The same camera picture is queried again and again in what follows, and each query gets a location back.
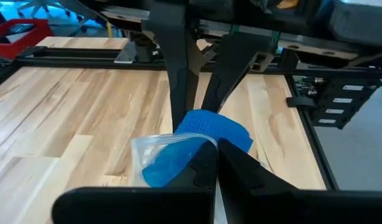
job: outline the red container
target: red container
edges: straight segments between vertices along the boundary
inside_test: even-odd
[[[0,44],[0,57],[15,59],[27,47],[35,46],[45,37],[53,35],[47,19],[11,19],[0,24],[0,37],[16,24],[34,24],[35,27],[14,43]]]

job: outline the floor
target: floor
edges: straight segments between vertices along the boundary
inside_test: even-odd
[[[1,11],[7,19],[18,18],[15,7],[21,2],[1,2]],[[23,11],[29,16],[31,10]],[[67,17],[61,9],[40,10],[36,17],[48,18],[57,36],[107,37],[105,28],[93,21],[86,24],[86,33],[79,32],[74,14]],[[382,88],[362,107],[343,130],[316,129],[322,147],[341,189],[382,190]]]

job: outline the light wood planks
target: light wood planks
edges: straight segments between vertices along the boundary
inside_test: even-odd
[[[121,48],[124,39],[48,37],[50,47]],[[200,108],[210,75],[201,74]],[[283,76],[248,75],[222,114],[250,154],[303,189],[324,189]],[[0,86],[0,224],[48,223],[54,200],[86,185],[127,186],[132,138],[170,133],[166,72],[22,68]]]

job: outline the gray surface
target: gray surface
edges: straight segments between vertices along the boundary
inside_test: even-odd
[[[341,189],[382,190],[382,88],[343,130],[315,130]]]

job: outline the blue cloth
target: blue cloth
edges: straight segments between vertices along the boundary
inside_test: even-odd
[[[253,143],[242,125],[207,110],[189,111],[175,133],[204,134],[216,142],[227,139],[244,152],[248,152]],[[144,180],[151,187],[165,186],[186,167],[206,141],[205,138],[190,138],[167,145],[158,153],[154,163],[142,170]]]

